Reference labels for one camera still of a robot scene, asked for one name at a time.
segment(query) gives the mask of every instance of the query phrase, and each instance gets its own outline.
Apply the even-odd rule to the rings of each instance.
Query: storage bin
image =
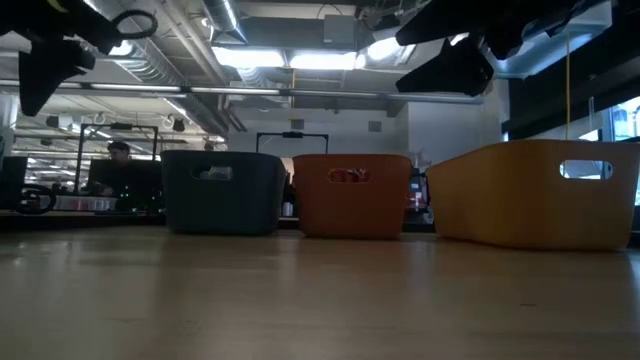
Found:
[[[174,232],[265,235],[278,226],[285,169],[256,153],[162,153],[167,224]]]
[[[397,155],[293,158],[300,229],[313,237],[395,238],[411,162]]]
[[[639,149],[635,144],[522,140],[445,161],[427,172],[436,231],[515,248],[625,247]],[[560,164],[568,160],[605,161],[611,177],[565,178]]]

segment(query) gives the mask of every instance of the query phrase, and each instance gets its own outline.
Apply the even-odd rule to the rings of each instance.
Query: pillar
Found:
[[[18,96],[0,95],[0,168],[5,156],[11,155],[18,120]]]

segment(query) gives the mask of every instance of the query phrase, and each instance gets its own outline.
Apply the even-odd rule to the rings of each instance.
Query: fluorescent light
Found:
[[[55,150],[11,150],[11,153],[16,153],[16,154],[28,154],[28,155],[67,155],[69,157],[73,156],[73,159],[76,158],[76,155],[74,154],[70,154],[70,153],[61,153],[59,151],[55,151]],[[103,153],[103,152],[83,152],[82,156],[109,156],[109,153]]]
[[[279,96],[280,90],[262,89],[262,88],[216,88],[216,87],[192,87],[193,92],[212,93],[212,94],[229,94],[229,95],[261,95],[261,96]]]
[[[345,54],[303,53],[291,59],[291,67],[296,69],[353,70],[355,63],[355,52]]]
[[[127,56],[130,55],[133,52],[133,45],[127,41],[124,40],[122,42],[122,45],[118,46],[118,47],[114,47],[113,49],[111,49],[111,51],[109,52],[109,55],[111,56]]]
[[[185,110],[183,107],[174,104],[173,101],[169,101],[168,99],[163,98],[162,100],[166,101],[167,104],[171,105],[171,107],[174,108],[175,111],[179,112],[184,116],[187,116],[187,110]]]
[[[245,50],[213,47],[213,53],[222,65],[236,68],[282,67],[284,58],[279,50]]]
[[[57,170],[37,170],[35,172],[39,174],[59,174],[60,173],[60,171],[57,171]]]
[[[95,10],[96,12],[100,12],[100,11],[98,11],[98,8],[96,7],[96,4],[94,4],[94,2],[95,2],[94,0],[84,0],[85,4],[91,6],[91,8],[93,10]]]
[[[356,69],[364,69],[367,66],[367,57],[363,54],[358,55],[356,58]]]
[[[107,138],[107,139],[111,139],[111,135],[109,135],[109,134],[105,134],[105,133],[103,133],[102,131],[96,131],[96,134],[98,134],[98,135],[100,135],[100,136],[102,136],[102,137],[105,137],[105,138]]]
[[[398,44],[395,36],[390,38],[376,41],[371,44],[367,49],[367,55],[373,60],[382,60],[388,56],[393,55],[396,51],[400,50],[402,46]]]
[[[79,83],[62,83],[58,86],[58,89],[81,89],[82,84]]]
[[[180,91],[179,86],[161,86],[161,85],[126,85],[126,84],[90,84],[96,90],[121,90],[121,91],[156,91],[156,92],[175,92]]]
[[[467,37],[469,37],[469,33],[458,34],[451,40],[451,45],[455,45]]]
[[[152,155],[131,155],[132,159],[135,160],[152,160]],[[156,161],[160,161],[160,156],[156,156]]]

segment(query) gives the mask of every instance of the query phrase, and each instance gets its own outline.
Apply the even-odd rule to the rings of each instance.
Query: wooden tabletop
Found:
[[[640,253],[0,234],[0,359],[640,359]]]

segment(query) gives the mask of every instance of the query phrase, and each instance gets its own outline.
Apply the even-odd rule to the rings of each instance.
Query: ceiling light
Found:
[[[179,86],[164,85],[129,85],[129,84],[84,84],[95,90],[114,90],[114,91],[155,91],[155,92],[176,92],[180,91]]]
[[[134,160],[153,160],[153,156],[151,155],[131,155],[131,158]],[[160,156],[156,156],[156,161],[160,161]]]
[[[279,50],[247,50],[213,47],[213,53],[222,65],[236,68],[282,67],[284,58]]]
[[[400,50],[402,46],[398,44],[395,37],[390,37],[384,40],[376,41],[371,44],[367,49],[367,55],[373,60],[382,60],[387,56],[393,55],[396,51]]]
[[[55,151],[55,150],[21,150],[21,149],[15,149],[15,150],[11,150],[11,153],[16,153],[16,154],[30,154],[30,155],[69,155],[71,156],[72,154],[68,154],[68,153],[64,153],[64,152],[60,152],[60,151]],[[82,156],[108,156],[109,153],[103,153],[103,152],[92,152],[92,151],[88,151],[88,152],[83,152]]]
[[[107,139],[111,139],[111,135],[109,135],[109,134],[105,134],[105,133],[103,133],[102,131],[96,131],[96,134],[98,134],[98,135],[100,135],[100,136],[102,136],[102,137],[105,137],[105,138],[107,138]]]
[[[458,34],[451,40],[451,45],[455,45],[467,37],[469,37],[469,33]]]
[[[58,170],[36,170],[38,174],[60,174]]]
[[[363,54],[358,55],[356,58],[356,69],[364,69],[367,66],[367,57]]]
[[[346,54],[303,53],[291,59],[291,67],[295,69],[353,70],[355,63],[355,52]]]
[[[166,102],[167,102],[167,104],[171,105],[171,107],[172,107],[175,111],[179,112],[180,114],[182,114],[182,115],[184,115],[184,116],[187,116],[187,110],[185,110],[185,109],[184,109],[184,108],[182,108],[181,106],[178,106],[178,105],[174,104],[174,103],[173,103],[173,101],[169,101],[168,99],[164,99],[164,98],[163,98],[163,100],[164,100],[164,101],[166,101]]]
[[[122,45],[120,45],[118,47],[114,47],[113,49],[111,49],[111,51],[109,52],[109,55],[111,55],[111,56],[127,56],[127,55],[131,55],[132,52],[133,52],[133,45],[129,41],[124,40],[122,42]]]
[[[145,148],[143,148],[143,147],[141,147],[141,146],[135,145],[135,144],[131,144],[130,146],[131,146],[132,148],[134,148],[134,149],[138,149],[138,150],[140,150],[140,151],[149,152],[149,150],[147,150],[147,149],[145,149]]]

